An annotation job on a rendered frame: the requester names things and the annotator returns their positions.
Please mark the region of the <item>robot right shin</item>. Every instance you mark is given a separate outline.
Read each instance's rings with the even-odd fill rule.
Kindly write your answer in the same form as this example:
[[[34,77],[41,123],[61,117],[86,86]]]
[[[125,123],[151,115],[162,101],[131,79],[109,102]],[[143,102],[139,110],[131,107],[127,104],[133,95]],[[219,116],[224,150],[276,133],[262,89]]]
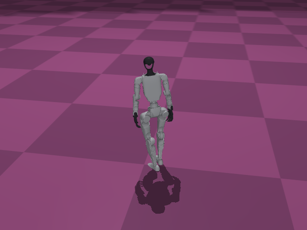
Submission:
[[[158,149],[158,159],[162,159],[162,151],[164,148],[164,138],[165,138],[165,134],[163,132],[163,139],[158,139],[157,138],[157,149]]]

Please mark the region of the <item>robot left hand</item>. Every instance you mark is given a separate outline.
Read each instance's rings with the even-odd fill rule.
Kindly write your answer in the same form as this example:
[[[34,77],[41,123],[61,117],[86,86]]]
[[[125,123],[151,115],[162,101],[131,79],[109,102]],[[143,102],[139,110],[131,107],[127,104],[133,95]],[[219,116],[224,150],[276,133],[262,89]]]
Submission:
[[[137,113],[136,113],[136,112],[134,113],[134,116],[133,116],[133,117],[134,117],[134,122],[136,123],[136,126],[137,126],[138,128],[141,128],[141,127],[137,124],[137,123],[138,123],[138,122],[137,122],[137,117],[138,117],[138,116],[137,116]]]

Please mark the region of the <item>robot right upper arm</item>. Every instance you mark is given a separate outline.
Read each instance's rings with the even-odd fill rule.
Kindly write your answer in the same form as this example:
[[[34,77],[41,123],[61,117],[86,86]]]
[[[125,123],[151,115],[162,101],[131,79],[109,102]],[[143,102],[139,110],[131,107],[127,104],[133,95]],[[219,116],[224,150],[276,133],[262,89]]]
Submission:
[[[169,83],[168,83],[168,77],[166,74],[161,73],[160,74],[161,80],[163,80],[163,87],[164,87],[164,96],[168,96],[170,95],[170,91],[169,91]]]

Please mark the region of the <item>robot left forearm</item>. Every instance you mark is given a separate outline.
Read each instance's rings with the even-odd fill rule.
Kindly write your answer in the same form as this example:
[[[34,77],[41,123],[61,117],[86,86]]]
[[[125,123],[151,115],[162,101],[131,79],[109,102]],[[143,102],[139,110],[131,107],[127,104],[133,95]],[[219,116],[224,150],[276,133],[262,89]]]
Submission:
[[[139,101],[135,100],[135,95],[133,95],[133,115],[136,112],[138,115]]]

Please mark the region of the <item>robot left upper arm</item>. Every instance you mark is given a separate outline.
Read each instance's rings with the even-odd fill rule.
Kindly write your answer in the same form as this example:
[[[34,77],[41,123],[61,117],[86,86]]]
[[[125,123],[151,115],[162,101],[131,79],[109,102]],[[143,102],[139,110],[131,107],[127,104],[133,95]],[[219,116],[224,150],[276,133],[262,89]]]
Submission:
[[[136,77],[134,80],[134,95],[135,95],[135,100],[139,100],[141,98],[140,96],[140,84],[142,82],[142,76]]]

